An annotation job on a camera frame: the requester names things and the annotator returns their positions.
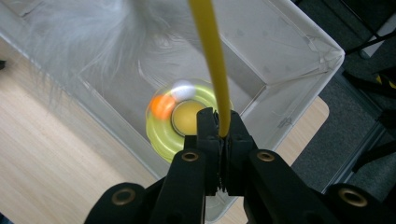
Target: transparent plastic container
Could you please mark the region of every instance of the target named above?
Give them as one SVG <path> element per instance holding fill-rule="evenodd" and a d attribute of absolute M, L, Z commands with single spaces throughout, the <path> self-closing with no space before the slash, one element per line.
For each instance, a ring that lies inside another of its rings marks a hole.
<path fill-rule="evenodd" d="M 188 12 L 180 2 L 168 4 L 175 4 L 176 12 Z M 344 52 L 290 0 L 213 2 L 233 110 L 240 113 L 259 148 L 276 150 L 340 67 Z M 24 52 L 22 27 L 21 18 L 0 6 L 0 36 Z M 114 77 L 105 86 L 81 78 L 74 89 L 81 105 L 157 178 L 166 175 L 169 162 L 147 136 L 146 110 L 152 96 L 181 78 L 210 80 L 200 46 L 191 42 L 195 34 L 183 34 L 182 26 L 176 30 L 184 38 L 166 43 L 172 57 L 153 62 L 178 64 L 167 67 L 172 79 L 160 74 L 148 78 L 149 70 L 142 69 L 136 76 Z M 206 221 L 217 220 L 233 201 L 222 192 L 208 197 Z"/>

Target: yellow stick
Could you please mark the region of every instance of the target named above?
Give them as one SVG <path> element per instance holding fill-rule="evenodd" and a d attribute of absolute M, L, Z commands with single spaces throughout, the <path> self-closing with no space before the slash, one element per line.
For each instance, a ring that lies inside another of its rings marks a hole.
<path fill-rule="evenodd" d="M 190 0 L 190 7 L 218 103 L 219 136 L 225 137 L 230 129 L 230 96 L 215 13 L 210 0 Z"/>

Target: screw hole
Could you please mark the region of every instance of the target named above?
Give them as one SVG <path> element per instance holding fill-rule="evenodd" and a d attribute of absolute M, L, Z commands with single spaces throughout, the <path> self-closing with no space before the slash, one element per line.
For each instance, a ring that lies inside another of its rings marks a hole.
<path fill-rule="evenodd" d="M 368 203 L 366 198 L 353 189 L 340 189 L 338 195 L 344 202 L 356 207 L 364 207 Z"/>
<path fill-rule="evenodd" d="M 120 189 L 113 194 L 113 196 L 111 197 L 111 201 L 115 205 L 121 206 L 132 202 L 135 196 L 136 193 L 134 192 L 133 189 L 129 189 L 129 188 Z"/>
<path fill-rule="evenodd" d="M 259 152 L 259 153 L 257 153 L 257 157 L 261 161 L 273 161 L 275 159 L 275 157 L 268 152 Z"/>
<path fill-rule="evenodd" d="M 184 161 L 196 161 L 198 158 L 199 156 L 195 152 L 186 152 L 181 156 Z"/>

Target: black chair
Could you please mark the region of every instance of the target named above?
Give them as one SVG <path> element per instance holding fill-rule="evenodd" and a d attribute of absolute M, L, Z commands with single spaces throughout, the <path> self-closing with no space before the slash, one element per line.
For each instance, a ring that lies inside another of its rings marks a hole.
<path fill-rule="evenodd" d="M 297 0 L 294 2 L 295 5 L 299 5 L 303 0 Z M 365 49 L 369 46 L 372 46 L 381 41 L 387 40 L 391 37 L 396 36 L 396 31 L 390 32 L 386 35 L 379 35 L 377 31 L 373 28 L 373 25 L 370 23 L 370 18 L 377 17 L 378 15 L 372 15 L 370 12 L 372 11 L 371 7 L 375 6 L 377 8 L 384 8 L 385 10 L 381 11 L 381 24 L 385 23 L 393 13 L 396 11 L 396 0 L 338 0 L 341 2 L 346 9 L 354 15 L 359 22 L 373 35 L 375 36 L 374 40 L 365 42 L 360 44 L 352 49 L 346 49 L 346 55 L 351 54 L 353 52 L 359 51 L 361 49 Z M 322 0 L 328 8 L 331 8 L 325 1 Z"/>

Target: chair leg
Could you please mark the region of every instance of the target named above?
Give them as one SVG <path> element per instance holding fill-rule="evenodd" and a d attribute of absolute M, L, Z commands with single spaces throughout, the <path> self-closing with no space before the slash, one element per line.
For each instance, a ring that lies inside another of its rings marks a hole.
<path fill-rule="evenodd" d="M 348 72 L 344 72 L 343 75 L 353 86 L 358 89 L 378 93 L 396 99 L 396 89 L 389 87 L 389 84 L 387 83 L 383 83 L 383 85 L 375 84 L 373 82 L 353 77 Z"/>
<path fill-rule="evenodd" d="M 352 171 L 356 173 L 363 165 L 369 163 L 370 161 L 375 161 L 394 152 L 396 152 L 396 141 L 386 143 L 381 147 L 373 148 L 370 151 L 361 154 L 353 166 Z"/>
<path fill-rule="evenodd" d="M 381 122 L 386 129 L 396 128 L 396 110 L 384 110 L 379 116 L 378 121 Z"/>
<path fill-rule="evenodd" d="M 396 185 L 393 186 L 393 189 L 388 194 L 388 197 L 384 200 L 384 205 L 396 213 Z"/>

